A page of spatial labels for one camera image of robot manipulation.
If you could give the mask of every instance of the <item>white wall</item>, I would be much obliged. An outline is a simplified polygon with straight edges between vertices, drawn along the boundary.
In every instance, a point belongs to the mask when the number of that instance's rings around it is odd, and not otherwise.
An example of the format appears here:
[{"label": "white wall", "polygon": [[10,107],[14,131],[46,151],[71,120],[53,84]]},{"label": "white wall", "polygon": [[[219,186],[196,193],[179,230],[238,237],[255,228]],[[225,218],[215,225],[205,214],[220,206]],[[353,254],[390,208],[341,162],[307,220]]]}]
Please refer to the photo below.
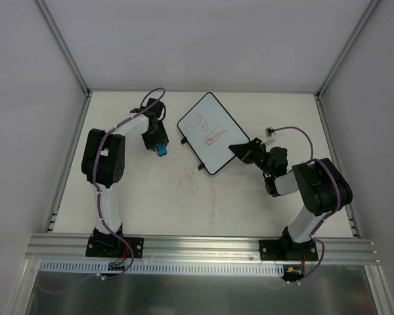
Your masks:
[{"label": "white wall", "polygon": [[363,236],[394,296],[394,0],[384,0],[324,97]]},{"label": "white wall", "polygon": [[0,314],[47,215],[82,100],[33,1],[1,0]]},{"label": "white wall", "polygon": [[91,88],[315,92],[369,0],[46,0]]}]

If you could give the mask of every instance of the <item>white table surface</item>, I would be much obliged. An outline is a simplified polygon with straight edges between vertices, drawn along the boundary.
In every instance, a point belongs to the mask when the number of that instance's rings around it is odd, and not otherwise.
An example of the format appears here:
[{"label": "white table surface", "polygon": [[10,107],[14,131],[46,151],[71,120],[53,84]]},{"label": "white table surface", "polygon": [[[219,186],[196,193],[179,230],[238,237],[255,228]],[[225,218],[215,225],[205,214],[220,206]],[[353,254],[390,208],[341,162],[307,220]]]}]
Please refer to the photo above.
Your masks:
[{"label": "white table surface", "polygon": [[[87,133],[107,129],[138,107],[141,92],[94,92],[58,211],[54,232],[90,233],[97,219],[94,195],[81,159]],[[125,234],[184,236],[280,236],[303,203],[299,193],[273,198],[265,191],[261,170],[233,159],[216,175],[197,170],[199,161],[188,144],[181,145],[180,120],[205,93],[167,92],[164,121],[168,155],[145,149],[140,135],[126,138],[125,172],[118,183]],[[305,130],[316,158],[329,158],[313,95],[214,93],[247,135],[265,138],[265,128],[293,125]],[[277,132],[270,146],[288,149],[289,168],[309,159],[305,137],[297,131]],[[351,238],[344,209],[328,219],[316,234]]]}]

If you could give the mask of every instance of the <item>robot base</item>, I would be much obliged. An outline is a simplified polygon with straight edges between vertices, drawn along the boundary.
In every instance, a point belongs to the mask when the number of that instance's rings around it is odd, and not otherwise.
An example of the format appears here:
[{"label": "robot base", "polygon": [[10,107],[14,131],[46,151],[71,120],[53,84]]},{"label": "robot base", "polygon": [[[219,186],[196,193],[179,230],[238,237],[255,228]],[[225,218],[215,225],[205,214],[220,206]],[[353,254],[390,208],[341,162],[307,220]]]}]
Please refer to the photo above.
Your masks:
[{"label": "robot base", "polygon": [[[117,235],[122,236],[122,227],[117,231]],[[135,259],[140,259],[143,256],[144,238],[126,238],[134,253]],[[96,228],[93,234],[89,237],[86,247],[86,257],[112,257],[120,258],[124,252],[124,244],[111,234],[99,232]],[[131,253],[128,252],[126,258],[131,258]]]},{"label": "robot base", "polygon": [[262,261],[318,261],[317,246],[314,241],[295,243],[288,228],[278,240],[260,240],[258,242]]}]

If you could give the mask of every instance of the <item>red drawing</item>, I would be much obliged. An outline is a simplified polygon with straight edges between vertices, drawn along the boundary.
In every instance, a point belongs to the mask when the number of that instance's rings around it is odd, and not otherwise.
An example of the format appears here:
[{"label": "red drawing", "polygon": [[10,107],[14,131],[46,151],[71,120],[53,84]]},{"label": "red drawing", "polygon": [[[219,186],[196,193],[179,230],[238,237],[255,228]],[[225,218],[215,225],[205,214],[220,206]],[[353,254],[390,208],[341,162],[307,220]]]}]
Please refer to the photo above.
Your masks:
[{"label": "red drawing", "polygon": [[225,131],[226,131],[226,130],[221,131],[220,133],[217,133],[216,135],[214,135],[214,136],[212,136],[212,137],[209,137],[209,136],[214,132],[214,130],[216,130],[217,126],[219,126],[219,125],[216,125],[216,127],[214,127],[213,130],[210,132],[210,134],[208,134],[208,135],[205,137],[205,139],[204,139],[204,143],[206,143],[208,146],[209,146],[210,144],[215,143],[215,141],[216,141],[221,135],[223,135],[223,134],[225,133]]},{"label": "red drawing", "polygon": [[203,117],[202,116],[200,116],[200,115],[198,115],[197,117],[196,117],[196,121],[198,122],[198,124],[197,124],[197,126],[192,126],[192,123],[191,123],[191,128],[197,128],[198,126],[199,126],[199,124],[202,122],[202,120],[203,120]]},{"label": "red drawing", "polygon": [[[203,117],[200,116],[200,115],[197,115],[197,116],[196,116],[196,121],[197,121],[197,125],[193,126],[192,123],[191,123],[191,128],[195,129],[195,128],[197,128],[198,126],[200,126],[201,122],[203,121]],[[204,138],[204,143],[207,144],[208,146],[209,146],[210,144],[215,143],[216,140],[219,139],[219,137],[220,137],[221,135],[223,135],[223,134],[226,132],[226,130],[224,130],[224,131],[221,131],[220,133],[217,133],[217,134],[214,135],[214,136],[210,136],[210,135],[214,132],[214,130],[216,130],[216,128],[217,128],[218,126],[219,126],[219,125],[216,125],[216,127],[214,127],[213,130]],[[203,123],[203,125],[202,125],[202,130],[203,130],[203,131],[207,131],[208,127],[209,127],[209,125],[208,125],[207,123]]]},{"label": "red drawing", "polygon": [[226,132],[226,130],[221,131],[220,133],[217,133],[217,134],[214,135],[213,137],[210,137],[210,138],[207,137],[207,138],[205,138],[205,139],[204,139],[204,143],[206,143],[208,146],[209,146],[210,144],[215,143],[215,141],[216,141],[217,139],[219,139],[219,137],[220,137],[221,135],[223,135],[225,132]]}]

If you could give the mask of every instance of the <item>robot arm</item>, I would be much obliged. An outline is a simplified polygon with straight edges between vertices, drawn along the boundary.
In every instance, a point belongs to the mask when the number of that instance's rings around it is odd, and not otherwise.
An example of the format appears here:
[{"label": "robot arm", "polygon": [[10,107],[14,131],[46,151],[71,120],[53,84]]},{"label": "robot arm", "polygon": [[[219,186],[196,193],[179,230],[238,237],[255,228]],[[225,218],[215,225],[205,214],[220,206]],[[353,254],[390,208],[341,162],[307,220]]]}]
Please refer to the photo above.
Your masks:
[{"label": "robot arm", "polygon": [[[287,173],[287,150],[272,148],[266,152],[265,145],[255,138],[247,144],[229,146],[229,149],[246,164],[254,163],[262,171],[266,191],[273,197],[292,194],[299,190],[303,204],[295,221],[285,227],[282,237],[267,248],[261,248],[262,260],[298,261],[302,257],[307,260],[318,260],[312,248],[315,243],[312,235],[319,228],[318,224],[324,217],[352,201],[350,186],[334,167],[329,159],[308,161],[294,165]],[[339,191],[339,202],[336,189],[326,169],[332,175]]]},{"label": "robot arm", "polygon": [[[155,101],[155,99],[150,98],[146,107]],[[140,133],[146,149],[155,151],[159,156],[166,155],[166,146],[169,140],[162,119],[158,119],[161,117],[164,108],[165,105],[159,101],[144,114],[116,129],[106,138],[100,152],[96,172],[96,185],[100,188],[100,212],[109,229],[119,236],[122,236],[123,232],[118,209],[116,183],[121,180],[125,169],[125,136],[130,132]],[[131,111],[130,116],[133,117],[135,113],[142,109],[135,108]],[[91,183],[93,192],[96,192],[96,188],[92,184],[95,158],[105,133],[106,131],[99,129],[89,131],[81,163],[81,171]],[[98,196],[95,194],[96,204],[98,204],[97,198]],[[103,247],[115,248],[120,245],[119,241],[103,226],[101,220],[98,220],[95,225],[93,239],[95,243],[99,243]]]}]

